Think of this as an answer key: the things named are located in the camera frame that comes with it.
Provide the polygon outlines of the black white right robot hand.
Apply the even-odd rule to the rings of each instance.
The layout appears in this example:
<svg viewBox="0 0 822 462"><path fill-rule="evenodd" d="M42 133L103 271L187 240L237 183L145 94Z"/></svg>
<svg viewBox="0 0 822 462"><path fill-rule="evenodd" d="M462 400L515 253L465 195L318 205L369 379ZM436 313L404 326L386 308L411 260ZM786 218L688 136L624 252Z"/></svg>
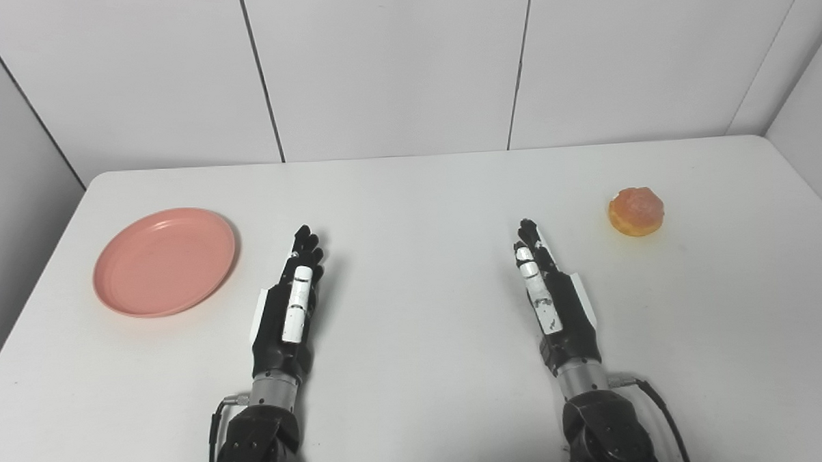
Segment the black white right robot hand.
<svg viewBox="0 0 822 462"><path fill-rule="evenodd" d="M596 328L588 317L574 278L557 267L532 219L523 218L512 246L527 299L542 330L540 354L555 377L571 362L601 362Z"/></svg>

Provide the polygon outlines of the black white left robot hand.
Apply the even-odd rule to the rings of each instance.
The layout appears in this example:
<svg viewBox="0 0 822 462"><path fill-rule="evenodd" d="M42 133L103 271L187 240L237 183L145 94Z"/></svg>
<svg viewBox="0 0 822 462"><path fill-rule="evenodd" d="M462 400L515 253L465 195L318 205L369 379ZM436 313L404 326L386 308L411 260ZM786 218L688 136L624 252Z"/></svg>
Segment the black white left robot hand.
<svg viewBox="0 0 822 462"><path fill-rule="evenodd" d="M251 346L254 379L278 372L301 384L311 371L314 353L308 343L309 328L318 302L317 284L325 274L325 253L308 225L295 233L278 283L266 292Z"/></svg>

